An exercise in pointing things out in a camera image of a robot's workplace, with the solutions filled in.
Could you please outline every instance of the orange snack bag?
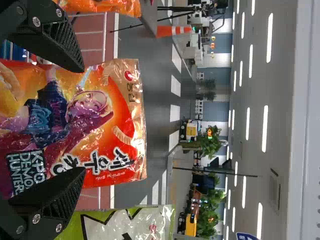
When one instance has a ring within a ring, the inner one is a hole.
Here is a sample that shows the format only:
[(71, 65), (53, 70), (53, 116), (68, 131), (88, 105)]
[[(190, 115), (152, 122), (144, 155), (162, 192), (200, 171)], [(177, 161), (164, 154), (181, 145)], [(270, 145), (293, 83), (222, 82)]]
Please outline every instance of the orange snack bag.
[(139, 0), (53, 0), (66, 12), (116, 12), (141, 17)]
[(72, 73), (0, 62), (0, 191), (17, 195), (74, 167), (84, 188), (143, 180), (146, 124), (135, 59)]

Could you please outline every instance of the pole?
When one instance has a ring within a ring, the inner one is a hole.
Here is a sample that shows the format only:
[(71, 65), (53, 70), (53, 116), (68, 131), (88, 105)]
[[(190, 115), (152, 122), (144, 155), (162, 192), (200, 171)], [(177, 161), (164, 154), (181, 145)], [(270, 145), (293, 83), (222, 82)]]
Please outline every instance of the pole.
[(173, 169), (179, 169), (179, 170), (186, 170), (186, 171), (197, 171), (202, 173), (215, 173), (215, 174), (227, 174), (227, 175), (233, 175), (233, 176), (246, 176), (250, 178), (258, 178), (258, 175), (250, 175), (250, 174), (235, 174), (231, 172), (224, 172), (224, 171), (208, 171), (208, 170), (197, 170), (192, 168), (184, 168), (184, 167), (173, 167)]
[[(193, 13), (194, 13), (194, 11), (190, 11), (190, 12), (181, 13), (181, 14), (174, 15), (174, 16), (171, 15), (171, 16), (168, 16), (168, 17), (165, 17), (165, 18), (158, 19), (157, 22), (161, 22), (161, 21), (168, 20), (168, 19), (178, 18), (178, 17), (181, 17), (181, 16), (193, 14)], [(118, 31), (126, 30), (126, 29), (132, 29), (132, 28), (136, 28), (136, 27), (139, 27), (139, 26), (142, 26), (142, 25), (143, 25), (143, 23), (137, 24), (137, 25), (130, 25), (130, 26), (127, 26), (127, 27), (124, 27), (124, 28), (119, 28), (117, 30), (109, 31), (109, 33), (114, 33), (114, 32), (118, 32)]]

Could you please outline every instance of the traffic cone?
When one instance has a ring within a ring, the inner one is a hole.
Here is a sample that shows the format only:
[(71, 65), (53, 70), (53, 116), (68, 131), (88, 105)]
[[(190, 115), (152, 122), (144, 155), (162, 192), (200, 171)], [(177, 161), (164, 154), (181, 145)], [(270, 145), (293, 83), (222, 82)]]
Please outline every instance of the traffic cone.
[(156, 37), (162, 38), (162, 37), (169, 37), (179, 34), (187, 34), (191, 33), (191, 26), (158, 26), (156, 31)]

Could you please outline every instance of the white lane marking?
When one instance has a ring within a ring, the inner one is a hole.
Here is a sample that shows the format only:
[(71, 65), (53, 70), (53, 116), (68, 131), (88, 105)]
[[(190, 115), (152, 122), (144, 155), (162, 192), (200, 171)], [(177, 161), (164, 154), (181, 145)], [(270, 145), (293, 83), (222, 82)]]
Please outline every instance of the white lane marking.
[[(168, 0), (168, 7), (171, 7), (172, 6), (172, 0)], [(168, 17), (170, 17), (172, 15), (172, 11), (168, 11)]]
[(179, 73), (181, 73), (181, 64), (182, 60), (180, 58), (180, 55), (175, 47), (174, 44), (172, 44), (172, 62), (175, 65), (175, 67), (178, 69)]
[(180, 106), (170, 105), (170, 123), (180, 120)]
[[(119, 29), (119, 13), (114, 15), (114, 30)], [(114, 32), (114, 41), (113, 41), (113, 58), (118, 58), (118, 31)]]
[(171, 92), (177, 96), (181, 96), (181, 83), (171, 75)]
[(161, 204), (167, 203), (167, 170), (162, 173)]
[(115, 208), (115, 185), (110, 186), (110, 208)]
[(142, 199), (139, 205), (147, 205), (148, 204), (148, 195), (145, 195), (145, 197)]
[(179, 130), (169, 136), (169, 152), (179, 143)]
[(152, 187), (152, 205), (159, 204), (159, 180)]

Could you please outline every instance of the light strip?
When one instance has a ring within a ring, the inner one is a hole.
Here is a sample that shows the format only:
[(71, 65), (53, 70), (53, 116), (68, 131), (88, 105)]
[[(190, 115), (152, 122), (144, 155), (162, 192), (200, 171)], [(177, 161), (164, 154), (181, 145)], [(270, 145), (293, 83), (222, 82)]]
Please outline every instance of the light strip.
[[(235, 167), (234, 167), (234, 173), (238, 174), (238, 162), (235, 162)], [(238, 182), (238, 176), (234, 175), (234, 186), (237, 186), (237, 182)]]
[(266, 44), (266, 62), (271, 61), (271, 46), (272, 46), (272, 28), (273, 28), (274, 14), (271, 13), (268, 19), (268, 35)]
[(253, 51), (254, 51), (254, 46), (251, 44), (251, 45), (250, 45), (250, 52), (249, 52), (249, 78), (252, 77), (252, 57), (253, 57)]
[(229, 146), (226, 147), (226, 159), (229, 160)]
[(236, 18), (236, 13), (233, 12), (233, 17), (232, 17), (232, 30), (235, 30), (235, 19)]
[(235, 129), (235, 110), (232, 110), (232, 130)]
[(266, 152), (267, 149), (267, 131), (268, 131), (268, 105), (264, 106), (263, 111), (263, 125), (262, 125), (262, 152)]
[(229, 226), (226, 226), (225, 240), (229, 240)]
[(243, 69), (243, 65), (244, 65), (244, 62), (241, 61), (240, 62), (240, 73), (239, 73), (239, 86), (240, 87), (242, 86), (242, 69)]
[(231, 46), (231, 62), (234, 62), (234, 45)]
[(247, 177), (243, 177), (243, 186), (242, 186), (242, 208), (246, 207), (246, 191), (247, 191)]
[(227, 209), (224, 208), (224, 211), (223, 211), (223, 225), (226, 225), (226, 218), (227, 218)]
[(225, 177), (225, 187), (224, 187), (224, 193), (227, 194), (228, 191), (228, 177)]
[(261, 233), (262, 233), (262, 215), (263, 214), (263, 206), (261, 202), (259, 202), (258, 205), (258, 220), (257, 220), (257, 227), (256, 227), (256, 237), (258, 239), (261, 239)]
[(237, 2), (236, 2), (236, 14), (239, 14), (239, 6), (240, 6), (240, 0), (237, 0)]
[(246, 126), (245, 126), (245, 139), (249, 140), (249, 128), (250, 128), (250, 107), (246, 109)]
[(242, 13), (242, 23), (241, 23), (241, 38), (245, 36), (245, 12)]
[(237, 71), (234, 71), (234, 77), (233, 77), (233, 91), (235, 92), (237, 88)]
[(255, 14), (255, 7), (256, 7), (256, 0), (252, 0), (252, 5), (251, 5), (251, 15), (252, 16)]
[(230, 210), (230, 204), (231, 204), (231, 190), (228, 191), (228, 210)]
[(236, 225), (236, 207), (233, 207), (232, 210), (232, 232), (235, 232), (235, 225)]
[(229, 126), (229, 128), (230, 128), (230, 126), (231, 126), (231, 110), (229, 110), (228, 126)]

